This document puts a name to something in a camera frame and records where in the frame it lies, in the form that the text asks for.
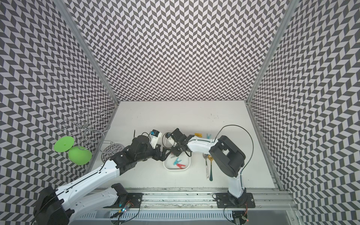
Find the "white tray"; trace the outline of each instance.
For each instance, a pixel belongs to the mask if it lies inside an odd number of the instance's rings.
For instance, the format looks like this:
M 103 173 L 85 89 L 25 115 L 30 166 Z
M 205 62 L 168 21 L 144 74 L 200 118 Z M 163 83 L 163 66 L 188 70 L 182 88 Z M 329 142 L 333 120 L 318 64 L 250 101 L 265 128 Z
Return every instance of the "white tray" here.
M 166 160 L 163 162 L 165 169 L 167 169 L 168 171 L 184 171 L 190 167 L 191 159 L 185 153 L 181 153 L 179 155 L 179 159 L 178 159 L 178 160 L 181 160 L 181 162 L 179 162 L 179 164 L 185 165 L 185 168 L 183 168 L 183 169 L 180 169 L 176 164 L 174 165 L 174 162 L 177 159 L 177 157 L 171 158 L 172 156 L 174 156 L 174 155 L 170 154 L 166 158 Z

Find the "gold spoon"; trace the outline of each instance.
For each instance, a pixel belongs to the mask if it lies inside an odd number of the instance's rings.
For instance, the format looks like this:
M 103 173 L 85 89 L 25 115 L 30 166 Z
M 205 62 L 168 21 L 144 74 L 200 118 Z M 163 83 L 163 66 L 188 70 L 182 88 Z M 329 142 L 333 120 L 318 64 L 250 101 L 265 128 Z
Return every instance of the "gold spoon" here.
M 207 156 L 210 160 L 210 181 L 212 181 L 212 161 L 214 158 L 212 156 Z

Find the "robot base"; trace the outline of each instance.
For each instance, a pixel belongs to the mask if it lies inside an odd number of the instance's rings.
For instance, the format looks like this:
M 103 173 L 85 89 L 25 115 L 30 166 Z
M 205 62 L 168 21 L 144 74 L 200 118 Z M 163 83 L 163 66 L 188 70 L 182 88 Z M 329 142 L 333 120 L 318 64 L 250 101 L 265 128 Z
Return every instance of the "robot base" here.
M 232 206 L 232 208 L 255 208 L 254 197 L 252 193 L 246 193 L 246 189 L 239 198 L 234 197 L 229 192 L 216 193 L 215 195 L 216 196 L 213 197 L 216 200 L 218 208 L 228 208 L 230 206 Z

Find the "chevron patterned wall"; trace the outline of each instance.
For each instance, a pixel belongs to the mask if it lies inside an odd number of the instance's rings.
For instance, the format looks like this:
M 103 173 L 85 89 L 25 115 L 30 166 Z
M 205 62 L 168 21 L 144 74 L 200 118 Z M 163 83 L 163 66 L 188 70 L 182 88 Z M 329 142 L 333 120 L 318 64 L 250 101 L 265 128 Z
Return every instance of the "chevron patterned wall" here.
M 119 100 L 246 99 L 288 0 L 64 0 Z
M 52 150 L 57 121 L 107 109 L 100 128 L 114 103 L 50 0 L 1 0 L 0 29 L 0 224 L 20 224 L 42 187 L 85 172 Z
M 359 8 L 300 1 L 251 102 L 306 224 L 360 224 Z

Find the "blue clothespin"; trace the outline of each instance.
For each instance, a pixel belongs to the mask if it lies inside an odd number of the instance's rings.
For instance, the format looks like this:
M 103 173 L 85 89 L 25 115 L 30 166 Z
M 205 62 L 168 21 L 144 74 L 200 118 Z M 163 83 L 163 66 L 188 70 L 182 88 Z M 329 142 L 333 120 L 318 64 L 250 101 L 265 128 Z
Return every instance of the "blue clothespin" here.
M 178 159 L 179 159 L 179 157 L 175 160 L 175 162 L 174 162 L 174 166 L 176 165 L 176 164 L 178 164 L 179 162 L 181 162 L 182 160 L 179 160 L 178 161 Z

